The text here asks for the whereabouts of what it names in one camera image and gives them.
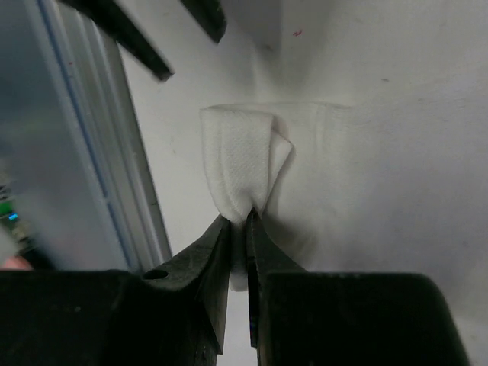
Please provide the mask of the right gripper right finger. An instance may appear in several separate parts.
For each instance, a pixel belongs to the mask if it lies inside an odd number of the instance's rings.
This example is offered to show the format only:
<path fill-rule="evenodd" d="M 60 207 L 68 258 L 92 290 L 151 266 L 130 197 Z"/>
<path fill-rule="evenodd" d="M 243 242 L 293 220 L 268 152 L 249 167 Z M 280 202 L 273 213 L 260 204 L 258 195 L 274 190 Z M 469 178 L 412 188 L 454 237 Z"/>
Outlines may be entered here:
<path fill-rule="evenodd" d="M 251 344 L 260 365 L 466 365 L 445 297 L 412 273 L 311 272 L 245 225 Z"/>

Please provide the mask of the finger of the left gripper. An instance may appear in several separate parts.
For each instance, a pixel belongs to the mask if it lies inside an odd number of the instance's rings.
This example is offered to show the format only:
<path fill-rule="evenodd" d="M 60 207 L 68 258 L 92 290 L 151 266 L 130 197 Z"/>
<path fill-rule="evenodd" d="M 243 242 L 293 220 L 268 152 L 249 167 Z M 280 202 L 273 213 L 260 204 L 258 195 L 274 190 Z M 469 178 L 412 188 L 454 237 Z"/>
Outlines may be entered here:
<path fill-rule="evenodd" d="M 222 40 L 227 21 L 219 0 L 181 0 L 180 2 L 214 43 Z"/>
<path fill-rule="evenodd" d="M 62 0 L 99 26 L 112 40 L 119 43 L 144 65 L 159 81 L 167 81 L 174 72 L 145 35 L 112 0 Z"/>

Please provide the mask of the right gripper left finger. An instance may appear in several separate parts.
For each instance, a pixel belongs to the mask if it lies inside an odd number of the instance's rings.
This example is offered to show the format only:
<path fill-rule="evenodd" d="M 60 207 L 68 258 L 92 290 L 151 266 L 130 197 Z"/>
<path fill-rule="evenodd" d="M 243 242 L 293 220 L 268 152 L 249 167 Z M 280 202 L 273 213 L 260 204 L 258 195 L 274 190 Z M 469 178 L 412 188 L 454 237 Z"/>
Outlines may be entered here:
<path fill-rule="evenodd" d="M 230 222 L 127 271 L 3 271 L 3 365 L 214 365 L 223 352 Z"/>

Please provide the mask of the white sock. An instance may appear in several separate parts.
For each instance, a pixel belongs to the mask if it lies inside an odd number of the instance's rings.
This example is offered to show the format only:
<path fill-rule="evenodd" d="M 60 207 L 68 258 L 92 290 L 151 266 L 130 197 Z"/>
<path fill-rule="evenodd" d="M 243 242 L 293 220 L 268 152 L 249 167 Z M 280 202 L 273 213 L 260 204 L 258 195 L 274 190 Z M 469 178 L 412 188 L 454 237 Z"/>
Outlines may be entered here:
<path fill-rule="evenodd" d="M 244 226 L 252 211 L 305 268 L 350 266 L 344 179 L 323 142 L 350 115 L 350 108 L 330 103 L 221 104 L 201 111 L 208 188 L 233 228 L 233 290 L 247 288 Z"/>

